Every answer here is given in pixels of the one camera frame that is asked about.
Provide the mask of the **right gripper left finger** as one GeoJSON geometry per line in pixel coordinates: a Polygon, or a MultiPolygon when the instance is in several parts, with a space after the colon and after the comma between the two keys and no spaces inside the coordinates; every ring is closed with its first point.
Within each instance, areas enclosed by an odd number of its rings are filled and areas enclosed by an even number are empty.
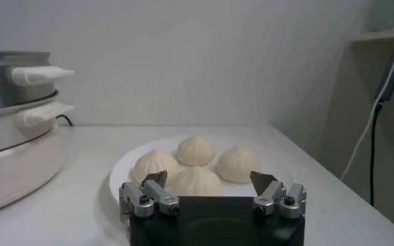
{"type": "Polygon", "coordinates": [[[167,177],[167,171],[163,170],[148,174],[139,185],[122,183],[118,189],[121,217],[151,217],[155,213],[155,205],[158,205],[160,213],[177,216],[180,211],[179,198],[164,189],[167,177]]]}

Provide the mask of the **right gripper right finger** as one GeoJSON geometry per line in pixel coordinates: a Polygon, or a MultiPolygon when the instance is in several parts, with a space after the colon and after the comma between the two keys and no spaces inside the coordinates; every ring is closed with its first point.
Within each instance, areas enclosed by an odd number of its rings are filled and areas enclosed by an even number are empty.
{"type": "Polygon", "coordinates": [[[273,175],[251,171],[250,180],[257,196],[253,199],[253,211],[257,217],[279,213],[287,219],[297,219],[306,214],[306,189],[293,183],[289,190],[273,175]]]}

